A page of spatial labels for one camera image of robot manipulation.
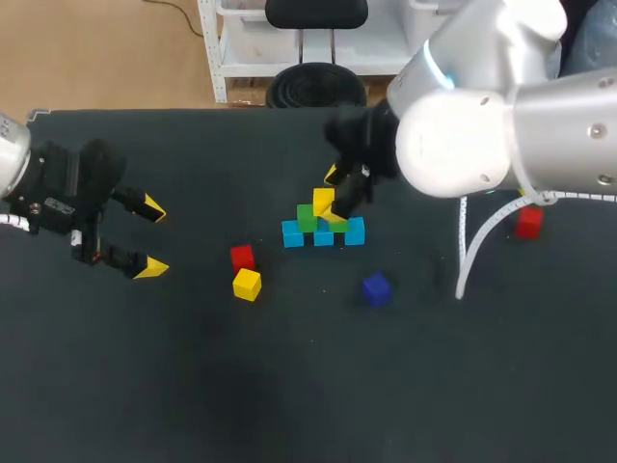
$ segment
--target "stacked blocks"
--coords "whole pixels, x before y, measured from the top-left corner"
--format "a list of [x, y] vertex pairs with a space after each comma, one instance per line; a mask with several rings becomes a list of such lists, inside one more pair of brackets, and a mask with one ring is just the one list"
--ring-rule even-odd
[[344, 242], [347, 246], [364, 244], [365, 233], [362, 217], [345, 220], [332, 214], [332, 203], [335, 200], [334, 188], [315, 188], [312, 199], [312, 204], [298, 204], [297, 220], [282, 222], [282, 243], [285, 248], [304, 246], [304, 233], [313, 233], [312, 244], [314, 246], [334, 246], [335, 233], [344, 235]]
[[317, 230], [317, 217], [313, 215], [311, 204], [298, 204], [298, 229], [302, 233], [313, 233]]
[[233, 264], [234, 275], [237, 275], [241, 268], [255, 270], [255, 258], [251, 246], [231, 248], [231, 263]]
[[521, 209], [514, 235], [520, 239], [536, 239], [540, 235], [544, 209], [537, 205], [528, 205]]
[[362, 217], [352, 217], [347, 223], [349, 224], [349, 231], [345, 234], [345, 245], [363, 245], [365, 239], [364, 219]]
[[261, 290], [261, 275], [249, 270], [241, 268], [233, 280], [233, 294], [235, 297], [254, 302]]
[[386, 277], [377, 273], [362, 282], [362, 294], [371, 306], [379, 307], [390, 300], [392, 290]]
[[282, 244], [285, 248], [300, 248], [305, 245], [305, 236], [300, 231], [297, 220], [282, 222]]
[[313, 244], [315, 246], [334, 246], [335, 234], [332, 232], [328, 222], [320, 220], [317, 225], [317, 230], [313, 235]]
[[261, 291], [261, 275], [255, 271], [255, 258], [251, 246], [231, 248], [233, 264], [233, 294], [235, 297], [254, 302]]

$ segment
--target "red cube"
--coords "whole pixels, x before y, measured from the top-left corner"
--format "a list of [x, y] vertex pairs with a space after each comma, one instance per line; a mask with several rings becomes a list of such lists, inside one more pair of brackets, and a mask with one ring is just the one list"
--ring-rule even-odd
[[536, 239], [540, 235], [544, 209], [537, 205], [528, 205], [521, 209], [514, 235], [521, 239]]
[[233, 264], [234, 275], [237, 275], [242, 268], [255, 271], [255, 258], [251, 246], [231, 248], [231, 263]]

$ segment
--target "black cable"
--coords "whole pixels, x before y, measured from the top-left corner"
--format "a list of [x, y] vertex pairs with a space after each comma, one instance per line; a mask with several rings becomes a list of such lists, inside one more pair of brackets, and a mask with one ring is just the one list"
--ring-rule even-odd
[[170, 3], [170, 2], [163, 2], [162, 0], [142, 0], [142, 1], [146, 2], [146, 3], [154, 3], [154, 4], [159, 4], [159, 5], [167, 5], [168, 7], [176, 8], [182, 14], [184, 14], [184, 19], [186, 19], [187, 24], [191, 28], [191, 32], [193, 34], [195, 34], [197, 37], [201, 37], [203, 39], [203, 35], [200, 34], [199, 32], [197, 32], [195, 29], [193, 29], [193, 24], [191, 24], [191, 20], [189, 19], [189, 15], [184, 10], [182, 10], [178, 5], [176, 5], [174, 3]]

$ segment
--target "green cube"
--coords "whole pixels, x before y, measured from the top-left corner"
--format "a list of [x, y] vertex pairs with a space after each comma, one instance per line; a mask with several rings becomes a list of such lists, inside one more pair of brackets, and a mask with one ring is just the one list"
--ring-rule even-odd
[[312, 204], [298, 204], [298, 228], [302, 233], [317, 231], [317, 217], [312, 215]]
[[330, 224], [330, 231], [332, 233], [347, 233], [349, 231], [349, 222], [336, 222]]

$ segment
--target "wooden floor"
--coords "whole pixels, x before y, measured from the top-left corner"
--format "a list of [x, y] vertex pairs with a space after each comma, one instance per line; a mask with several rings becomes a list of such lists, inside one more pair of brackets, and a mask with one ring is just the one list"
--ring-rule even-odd
[[[174, 0], [201, 31], [196, 0]], [[0, 112], [215, 106], [203, 40], [141, 0], [0, 0]]]

